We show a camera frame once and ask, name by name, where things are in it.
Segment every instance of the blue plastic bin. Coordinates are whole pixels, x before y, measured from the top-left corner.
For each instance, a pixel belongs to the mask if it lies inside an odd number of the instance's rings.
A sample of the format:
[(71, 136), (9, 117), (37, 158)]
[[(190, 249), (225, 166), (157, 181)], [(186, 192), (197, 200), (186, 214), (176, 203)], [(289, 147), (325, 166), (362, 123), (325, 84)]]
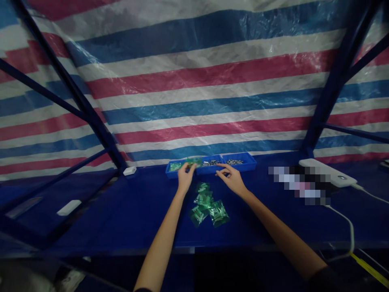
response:
[(231, 165), (233, 168), (239, 170), (240, 172), (254, 170), (256, 167), (256, 161), (254, 157), (247, 152), (223, 155), (223, 159), (226, 161), (226, 163), (229, 159), (242, 160), (243, 164)]
[[(218, 155), (211, 155), (211, 156), (204, 156), (203, 162), (208, 161), (211, 162), (211, 160), (220, 161), (221, 163), (224, 163), (224, 159), (218, 154)], [(222, 170), (223, 168), (220, 166), (212, 165), (212, 166), (202, 166), (197, 169), (197, 174), (215, 174), (216, 170)]]
[(167, 178), (168, 179), (172, 179), (172, 178), (178, 178), (178, 170), (176, 170), (175, 172), (170, 172), (169, 169), (170, 169), (170, 164), (171, 163), (175, 163), (175, 162), (181, 162), (182, 164), (185, 163), (185, 159), (183, 160), (173, 160), (173, 161), (169, 161), (169, 163), (167, 164), (167, 167), (166, 167), (166, 175), (167, 175)]

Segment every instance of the pixelated area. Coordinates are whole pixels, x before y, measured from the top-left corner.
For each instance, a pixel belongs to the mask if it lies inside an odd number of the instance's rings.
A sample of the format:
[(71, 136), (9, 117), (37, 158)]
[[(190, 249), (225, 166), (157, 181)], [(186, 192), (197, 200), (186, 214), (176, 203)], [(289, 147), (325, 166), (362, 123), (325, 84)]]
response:
[(331, 176), (323, 167), (276, 166), (269, 167), (275, 183), (284, 183), (285, 190), (294, 190), (296, 198), (304, 204), (330, 205)]

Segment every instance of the small plastic bag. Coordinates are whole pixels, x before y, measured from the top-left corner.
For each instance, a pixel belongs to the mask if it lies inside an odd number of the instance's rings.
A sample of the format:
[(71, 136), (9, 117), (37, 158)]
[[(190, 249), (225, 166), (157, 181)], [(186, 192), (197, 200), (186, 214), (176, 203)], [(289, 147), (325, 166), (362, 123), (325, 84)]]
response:
[(169, 171), (177, 171), (179, 170), (184, 164), (181, 162), (173, 162), (170, 164)]
[(194, 226), (198, 228), (201, 222), (209, 215), (209, 210), (205, 206), (197, 205), (189, 212), (190, 219), (192, 220)]
[(212, 191), (204, 190), (197, 195), (197, 198), (193, 202), (198, 205), (210, 208), (211, 204), (214, 202), (212, 193), (213, 193)]
[(188, 163), (188, 167), (191, 168), (193, 164), (197, 164), (196, 168), (199, 168), (203, 165), (203, 158), (202, 157), (193, 157), (193, 158), (187, 158), (186, 161)]
[(211, 189), (211, 185), (207, 182), (199, 182), (196, 187), (196, 191), (201, 193), (203, 191), (209, 191)]
[(212, 203), (209, 208), (209, 213), (211, 214), (212, 223), (215, 228), (230, 221), (230, 217), (223, 206), (222, 200)]

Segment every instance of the striped tarp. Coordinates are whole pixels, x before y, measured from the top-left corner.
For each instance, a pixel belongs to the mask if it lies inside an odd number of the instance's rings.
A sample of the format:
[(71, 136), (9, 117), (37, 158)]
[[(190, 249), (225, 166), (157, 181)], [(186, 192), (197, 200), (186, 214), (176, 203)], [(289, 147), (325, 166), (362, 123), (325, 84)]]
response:
[[(59, 60), (137, 166), (299, 149), (352, 0), (29, 0)], [(4, 2), (2, 58), (74, 104)], [(361, 56), (389, 27), (379, 13)], [(387, 133), (389, 51), (344, 87), (330, 122)], [(101, 149), (78, 118), (0, 75), (0, 176), (55, 174)], [(326, 163), (389, 146), (325, 130)], [(104, 157), (87, 170), (112, 167)]]

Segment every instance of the metal shelf frame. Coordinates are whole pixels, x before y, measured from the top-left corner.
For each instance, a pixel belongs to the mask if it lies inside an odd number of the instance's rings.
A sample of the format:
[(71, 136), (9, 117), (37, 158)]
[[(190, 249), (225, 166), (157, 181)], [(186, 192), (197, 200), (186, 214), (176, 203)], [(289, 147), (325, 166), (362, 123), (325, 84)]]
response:
[[(79, 87), (76, 85), (76, 83), (73, 81), (69, 73), (65, 70), (65, 68), (62, 66), (61, 62), (57, 59), (54, 51), (49, 46), (47, 41), (45, 40), (43, 34), (38, 29), (38, 26), (35, 24), (34, 20), (32, 19), (31, 15), (27, 11), (26, 7), (24, 6), (22, 0), (12, 0), (11, 1), (15, 11), (17, 12), (19, 18), (23, 21), (23, 23), (26, 25), (29, 32), (35, 37), (35, 39), (38, 41), (41, 49), (44, 51), (48, 59), (50, 60), (51, 65), (57, 72), (58, 76), (60, 77), (61, 81), (65, 84), (65, 86), (69, 89), (73, 100), (77, 104), (78, 108), (73, 107), (63, 99), (61, 99), (56, 94), (52, 93), (45, 87), (41, 86), (39, 83), (35, 82), (33, 79), (29, 78), (27, 75), (22, 73), (21, 71), (17, 70), (4, 60), (0, 59), (0, 69), (12, 76), (13, 78), (19, 80), (23, 84), (27, 85), (31, 89), (35, 90), (36, 92), (40, 93), (41, 95), (45, 96), (52, 102), (58, 104), (62, 108), (68, 110), (70, 113), (74, 114), (78, 118), (86, 121), (96, 134), (97, 138), (99, 139), (100, 143), (104, 147), (104, 150), (96, 153), (95, 155), (83, 160), (82, 162), (78, 163), (77, 165), (69, 168), (68, 170), (65, 170), (64, 172), (56, 175), (53, 179), (50, 181), (43, 183), (42, 185), (38, 186), (37, 188), (11, 200), (9, 203), (3, 205), (0, 207), (0, 231), (6, 234), (7, 236), (15, 239), (16, 241), (19, 241), (20, 243), (23, 243), (24, 245), (29, 246), (33, 250), (41, 250), (45, 249), (49, 246), (51, 246), (64, 232), (63, 224), (58, 226), (51, 234), (48, 235), (47, 238), (44, 238), (31, 230), (27, 229), (22, 224), (19, 224), (15, 220), (7, 217), (5, 214), (9, 212), (10, 210), (14, 209), (21, 203), (25, 202), (26, 200), (34, 197), (38, 193), (46, 190), (50, 186), (54, 185), (55, 183), (59, 182), (60, 180), (64, 179), (65, 177), (71, 175), (75, 171), (79, 170), (83, 166), (87, 165), (88, 163), (94, 161), (95, 159), (98, 159), (104, 154), (108, 154), (117, 167), (117, 171), (113, 172), (112, 176), (103, 184), (101, 187), (94, 191), (92, 194), (90, 194), (89, 198), (92, 198), (94, 195), (98, 193), (98, 191), (103, 188), (113, 177), (118, 176), (123, 173), (123, 171), (127, 168), (127, 163), (124, 160), (124, 158), (121, 156), (119, 150), (116, 147), (115, 139), (113, 138), (112, 134), (107, 130), (105, 127), (103, 121), (100, 119), (98, 114), (95, 112), (89, 101), (86, 99), (86, 97), (82, 94)], [(72, 214), (76, 214), (77, 210), (83, 208), (85, 204), (88, 202), (88, 200), (85, 200), (82, 204), (80, 204), (73, 212)]]
[(327, 123), (345, 83), (389, 47), (389, 34), (387, 34), (365, 56), (354, 64), (373, 18), (383, 2), (382, 0), (365, 1), (365, 6), (359, 8), (350, 26), (347, 28), (300, 148), (304, 154), (311, 158), (314, 158), (313, 150), (324, 128), (389, 144), (389, 139), (379, 134)]

